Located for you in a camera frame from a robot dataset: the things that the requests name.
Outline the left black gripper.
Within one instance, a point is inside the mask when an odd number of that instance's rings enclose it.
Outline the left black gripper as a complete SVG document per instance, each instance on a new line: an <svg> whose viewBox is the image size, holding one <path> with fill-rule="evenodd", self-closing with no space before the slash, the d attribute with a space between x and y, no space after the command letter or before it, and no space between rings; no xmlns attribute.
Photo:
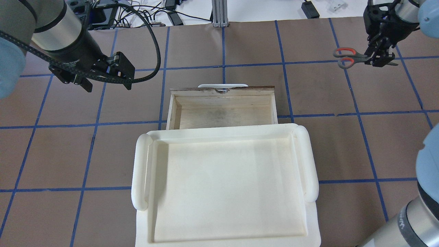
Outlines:
<svg viewBox="0 0 439 247"><path fill-rule="evenodd" d="M111 57L103 56L99 59L96 58L88 61L87 64L85 63L85 60L77 60L69 64L64 64L70 69L79 69L82 72L86 72L88 75L97 76L106 80L109 80L110 77L127 80L123 85L127 90L132 90L135 67L122 52L118 51ZM62 83L74 83L81 86L86 92L92 92L93 85L88 80L89 78L80 76L53 64L49 64L49 69Z"/></svg>

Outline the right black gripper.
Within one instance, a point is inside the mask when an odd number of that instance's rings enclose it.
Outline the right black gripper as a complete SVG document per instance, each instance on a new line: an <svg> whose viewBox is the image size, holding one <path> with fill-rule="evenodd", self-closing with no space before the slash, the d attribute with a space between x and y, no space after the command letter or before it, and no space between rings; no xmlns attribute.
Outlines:
<svg viewBox="0 0 439 247"><path fill-rule="evenodd" d="M398 4L367 3L363 19L368 34L368 47L364 55L369 58L365 64L381 68L395 59L393 49L401 34L400 21L395 10Z"/></svg>

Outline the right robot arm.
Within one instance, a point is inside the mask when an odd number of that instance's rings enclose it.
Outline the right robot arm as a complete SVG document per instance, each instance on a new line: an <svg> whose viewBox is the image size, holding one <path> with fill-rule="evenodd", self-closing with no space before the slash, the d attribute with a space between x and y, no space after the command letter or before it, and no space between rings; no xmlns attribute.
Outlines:
<svg viewBox="0 0 439 247"><path fill-rule="evenodd" d="M392 49L415 30L438 38L437 0L367 2L363 14L368 47L365 64L392 63ZM438 127L423 142L413 163L417 197L361 243L362 247L438 246Z"/></svg>

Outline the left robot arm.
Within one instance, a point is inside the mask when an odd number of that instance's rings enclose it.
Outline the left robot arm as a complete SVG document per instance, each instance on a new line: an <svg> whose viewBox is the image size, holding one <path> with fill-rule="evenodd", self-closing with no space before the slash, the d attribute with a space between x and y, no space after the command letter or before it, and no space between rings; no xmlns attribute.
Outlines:
<svg viewBox="0 0 439 247"><path fill-rule="evenodd" d="M121 53L104 55L70 3L64 0L1 1L1 98L15 89L26 64L17 42L34 42L53 61L49 70L62 82L91 92L92 76L134 79L134 66Z"/></svg>

